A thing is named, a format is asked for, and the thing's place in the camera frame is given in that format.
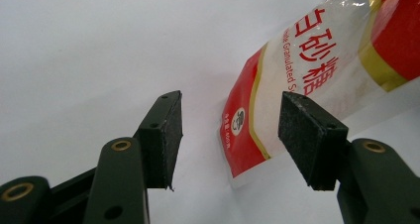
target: circular logo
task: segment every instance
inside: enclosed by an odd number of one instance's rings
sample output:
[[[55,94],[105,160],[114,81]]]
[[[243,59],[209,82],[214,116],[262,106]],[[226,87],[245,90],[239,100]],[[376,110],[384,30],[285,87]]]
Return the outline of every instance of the circular logo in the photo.
[[[231,129],[232,129],[232,133],[235,136],[238,136],[239,133],[241,132],[242,127],[244,127],[244,122],[245,122],[245,109],[240,108],[236,111],[234,117],[232,118]]]

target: plastic bag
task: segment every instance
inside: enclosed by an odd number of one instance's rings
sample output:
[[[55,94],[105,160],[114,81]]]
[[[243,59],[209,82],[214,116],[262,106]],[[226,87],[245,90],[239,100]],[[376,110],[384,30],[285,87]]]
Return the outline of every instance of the plastic bag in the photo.
[[[420,75],[420,0],[325,0],[245,64],[220,128],[232,177],[285,151],[281,92],[339,119]]]

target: red and white package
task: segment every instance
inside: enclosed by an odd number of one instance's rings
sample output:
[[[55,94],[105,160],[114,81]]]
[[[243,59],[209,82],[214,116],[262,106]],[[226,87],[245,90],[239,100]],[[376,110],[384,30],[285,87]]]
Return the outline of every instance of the red and white package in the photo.
[[[325,0],[245,64],[222,114],[233,178],[285,151],[282,91],[339,119],[420,75],[420,0]]]

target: white surface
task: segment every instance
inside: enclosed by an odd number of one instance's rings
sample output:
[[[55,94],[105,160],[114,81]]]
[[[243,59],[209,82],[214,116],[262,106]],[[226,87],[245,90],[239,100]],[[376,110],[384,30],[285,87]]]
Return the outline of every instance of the white surface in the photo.
[[[341,223],[335,192],[306,187],[288,154],[232,189],[215,135],[246,59],[320,1],[0,0],[0,183],[35,174],[54,186],[93,168],[179,89],[175,192],[149,191],[152,223]],[[369,114],[399,106],[388,100]],[[362,133],[417,174],[418,105]]]

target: transparent plastic wrapper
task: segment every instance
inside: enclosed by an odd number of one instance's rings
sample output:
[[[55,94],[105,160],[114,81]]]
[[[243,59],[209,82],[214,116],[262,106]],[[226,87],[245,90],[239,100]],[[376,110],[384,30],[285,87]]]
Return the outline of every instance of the transparent plastic wrapper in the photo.
[[[420,75],[420,0],[325,0],[250,57],[222,114],[232,177],[285,152],[282,91],[339,119]]]

